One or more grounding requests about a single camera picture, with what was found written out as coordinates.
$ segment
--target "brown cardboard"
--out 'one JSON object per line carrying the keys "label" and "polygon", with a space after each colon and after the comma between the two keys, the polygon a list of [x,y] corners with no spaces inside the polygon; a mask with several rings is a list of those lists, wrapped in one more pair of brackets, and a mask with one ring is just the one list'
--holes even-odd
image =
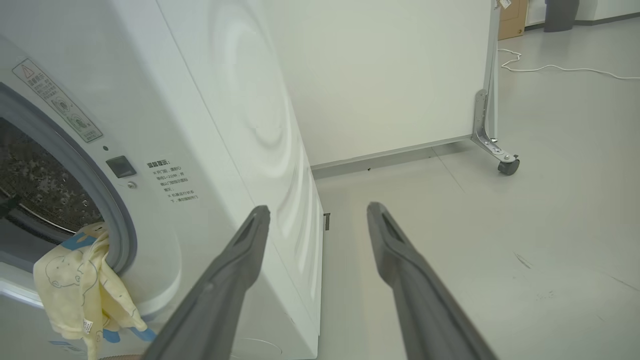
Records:
{"label": "brown cardboard", "polygon": [[500,11],[498,40],[519,37],[524,33],[529,0],[512,0],[511,5]]}

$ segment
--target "blue patch on cloth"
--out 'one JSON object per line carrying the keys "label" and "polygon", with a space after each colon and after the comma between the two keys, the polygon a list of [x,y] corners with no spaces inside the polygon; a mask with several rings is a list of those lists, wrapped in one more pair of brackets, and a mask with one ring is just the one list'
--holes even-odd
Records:
{"label": "blue patch on cloth", "polygon": [[135,327],[130,327],[129,329],[143,341],[151,342],[156,338],[156,334],[154,333],[154,331],[149,329],[148,327],[145,331],[138,331]]}
{"label": "blue patch on cloth", "polygon": [[[78,242],[78,240],[80,240],[80,238],[82,238],[83,236],[86,236],[86,238],[83,241]],[[95,240],[96,238],[94,238],[93,236],[89,236],[85,233],[77,233],[73,235],[71,238],[65,240],[60,245],[62,245],[62,247],[64,247],[65,249],[69,249],[73,251],[73,250],[80,249],[81,247],[89,246],[95,243]]]}
{"label": "blue patch on cloth", "polygon": [[120,335],[115,331],[104,329],[102,330],[102,337],[110,343],[115,344],[120,342]]}

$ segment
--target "dark baseboard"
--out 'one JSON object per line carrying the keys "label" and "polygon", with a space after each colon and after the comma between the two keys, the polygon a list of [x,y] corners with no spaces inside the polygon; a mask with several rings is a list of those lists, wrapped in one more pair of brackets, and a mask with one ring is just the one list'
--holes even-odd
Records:
{"label": "dark baseboard", "polygon": [[[606,19],[598,19],[598,20],[576,20],[573,24],[578,26],[594,26],[594,25],[608,24],[614,21],[633,19],[634,17],[640,17],[640,13],[628,13],[626,15],[608,17]],[[544,27],[545,27],[545,23],[543,22],[542,24],[526,26],[524,28],[524,31],[542,29]]]}

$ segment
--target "whiteboard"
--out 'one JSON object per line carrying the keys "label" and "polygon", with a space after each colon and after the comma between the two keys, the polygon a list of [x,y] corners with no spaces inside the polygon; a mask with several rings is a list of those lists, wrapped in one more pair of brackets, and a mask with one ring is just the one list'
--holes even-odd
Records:
{"label": "whiteboard", "polygon": [[310,164],[470,137],[495,5],[265,1]]}

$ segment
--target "washing machine door opening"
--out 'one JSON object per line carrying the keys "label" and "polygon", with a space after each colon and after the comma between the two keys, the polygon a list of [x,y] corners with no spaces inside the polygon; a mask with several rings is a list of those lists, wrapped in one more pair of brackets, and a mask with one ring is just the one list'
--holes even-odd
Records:
{"label": "washing machine door opening", "polygon": [[44,112],[0,83],[0,261],[33,264],[82,227],[105,221],[107,263],[136,254],[133,222],[93,159]]}

